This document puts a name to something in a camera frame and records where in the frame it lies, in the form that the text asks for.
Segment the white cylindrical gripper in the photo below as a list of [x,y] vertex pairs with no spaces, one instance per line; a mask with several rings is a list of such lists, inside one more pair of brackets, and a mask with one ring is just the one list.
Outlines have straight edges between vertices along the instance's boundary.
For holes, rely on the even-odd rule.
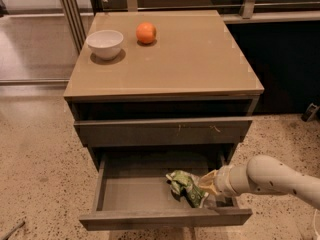
[[199,179],[199,188],[214,196],[236,196],[237,192],[230,183],[230,172],[232,168],[232,165],[225,165],[222,166],[218,171],[213,170],[202,176]]

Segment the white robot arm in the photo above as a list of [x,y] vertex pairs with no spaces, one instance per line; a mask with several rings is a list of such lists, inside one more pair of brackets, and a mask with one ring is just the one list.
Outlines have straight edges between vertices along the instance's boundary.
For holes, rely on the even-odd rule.
[[198,186],[225,197],[290,194],[320,209],[320,179],[299,173],[267,155],[254,156],[245,165],[224,165],[201,177]]

